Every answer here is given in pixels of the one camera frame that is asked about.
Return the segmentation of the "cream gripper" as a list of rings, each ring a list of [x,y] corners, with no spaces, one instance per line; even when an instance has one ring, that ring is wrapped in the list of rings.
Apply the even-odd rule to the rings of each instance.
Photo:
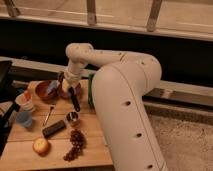
[[[70,88],[70,84],[78,82],[81,79],[81,75],[82,75],[82,69],[77,67],[77,68],[69,68],[66,67],[65,71],[60,71],[58,72],[57,75],[57,80],[59,83],[62,83],[62,90],[63,92],[67,93],[69,92],[69,88]]]

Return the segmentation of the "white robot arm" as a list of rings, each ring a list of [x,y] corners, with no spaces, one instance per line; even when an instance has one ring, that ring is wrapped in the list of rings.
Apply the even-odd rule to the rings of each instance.
[[[162,69],[152,55],[96,50],[89,43],[66,47],[62,87],[77,84],[83,69],[99,68],[92,80],[93,104],[116,171],[168,171],[142,96],[159,83]]]

